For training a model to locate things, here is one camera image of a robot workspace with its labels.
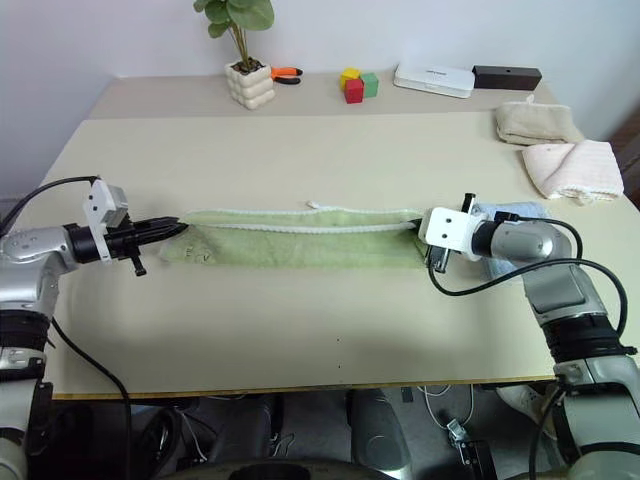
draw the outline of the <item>green towel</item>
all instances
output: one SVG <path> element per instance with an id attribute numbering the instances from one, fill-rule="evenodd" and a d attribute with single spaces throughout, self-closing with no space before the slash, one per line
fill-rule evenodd
<path id="1" fill-rule="evenodd" d="M 424 268 L 417 210 L 316 207 L 303 212 L 214 210 L 188 214 L 162 258 L 204 265 L 281 268 Z"/>

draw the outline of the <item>table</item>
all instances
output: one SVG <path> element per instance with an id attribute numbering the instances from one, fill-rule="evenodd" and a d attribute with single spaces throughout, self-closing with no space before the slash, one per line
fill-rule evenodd
<path id="1" fill-rule="evenodd" d="M 328 78 L 305 75 L 307 94 Z M 303 209 L 308 200 L 368 209 L 459 208 L 465 192 L 493 203 L 539 201 L 580 231 L 585 258 L 608 266 L 625 284 L 631 305 L 624 343 L 640 344 L 638 212 L 626 198 L 581 207 L 537 193 L 521 147 L 498 141 L 488 110 L 523 92 L 474 92 L 459 103 L 393 88 L 387 80 L 379 98 L 347 106 L 338 93 L 323 99 L 320 90 L 313 100 L 301 96 L 304 85 L 278 86 L 272 104 L 250 113 L 229 103 L 222 82 L 116 81 L 45 181 L 99 173 L 124 188 L 134 220 L 207 208 Z M 185 88 L 193 84 L 211 86 L 211 93 L 189 112 L 170 93 L 203 98 Z M 153 100 L 152 90 L 162 95 Z M 394 111 L 387 95 L 408 95 L 408 113 Z M 376 101 L 382 113 L 372 112 Z M 458 111 L 463 108 L 475 111 Z M 453 112 L 437 113 L 445 109 Z M 19 224 L 83 223 L 85 194 L 81 185 L 47 192 Z M 56 317 L 63 329 L 134 397 L 552 375 L 519 281 L 450 298 L 420 270 L 214 268 L 167 264 L 158 250 L 143 247 L 145 277 L 118 262 L 83 266 L 60 282 Z M 615 322 L 615 290 L 599 274 L 593 279 Z M 456 258 L 443 281 L 456 288 L 484 277 L 479 264 Z M 46 380 L 54 383 L 55 398 L 117 397 L 107 379 L 55 334 L 52 340 L 57 348 L 47 347 Z"/>

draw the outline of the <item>yellow block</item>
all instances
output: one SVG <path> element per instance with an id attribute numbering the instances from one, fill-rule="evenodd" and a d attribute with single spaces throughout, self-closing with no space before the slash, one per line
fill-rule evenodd
<path id="1" fill-rule="evenodd" d="M 347 80 L 355 80 L 356 78 L 360 78 L 360 70 L 357 68 L 345 68 L 342 75 L 340 75 L 340 88 L 344 90 L 344 85 L 347 83 Z"/>

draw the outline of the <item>blue cloth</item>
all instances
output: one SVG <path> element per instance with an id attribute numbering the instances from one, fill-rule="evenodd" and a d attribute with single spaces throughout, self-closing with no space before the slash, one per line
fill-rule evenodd
<path id="1" fill-rule="evenodd" d="M 489 219 L 493 220 L 496 212 L 517 213 L 521 217 L 551 218 L 546 208 L 536 202 L 503 203 L 496 205 L 493 203 L 476 203 L 471 209 L 472 214 L 486 213 Z M 487 276 L 493 280 L 502 275 L 513 272 L 517 267 L 508 260 L 497 260 L 495 258 L 483 258 Z"/>

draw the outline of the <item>folded towel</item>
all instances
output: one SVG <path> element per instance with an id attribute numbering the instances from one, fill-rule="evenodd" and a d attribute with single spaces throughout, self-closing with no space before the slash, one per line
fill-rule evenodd
<path id="1" fill-rule="evenodd" d="M 424 268 L 418 210 L 318 207 L 294 212 L 214 210 L 181 219 L 189 228 L 164 242 L 165 260 L 281 268 Z"/>
<path id="2" fill-rule="evenodd" d="M 522 203 L 504 203 L 502 205 L 495 205 L 492 203 L 476 203 L 471 209 L 472 214 L 486 213 L 489 215 L 489 220 L 492 220 L 496 212 L 510 212 L 517 213 L 521 217 L 530 218 L 549 218 L 549 212 L 535 202 L 522 202 Z M 517 267 L 509 260 L 500 260 L 495 258 L 483 258 L 485 271 L 489 279 L 501 277 L 502 275 L 513 272 Z"/>
<path id="3" fill-rule="evenodd" d="M 564 105 L 533 103 L 533 95 L 524 102 L 506 102 L 496 109 L 498 136 L 507 143 L 569 143 L 584 139 L 573 124 L 571 109 Z"/>
<path id="4" fill-rule="evenodd" d="M 576 197 L 582 203 L 622 195 L 622 176 L 607 142 L 534 145 L 522 152 L 531 180 L 547 198 Z"/>

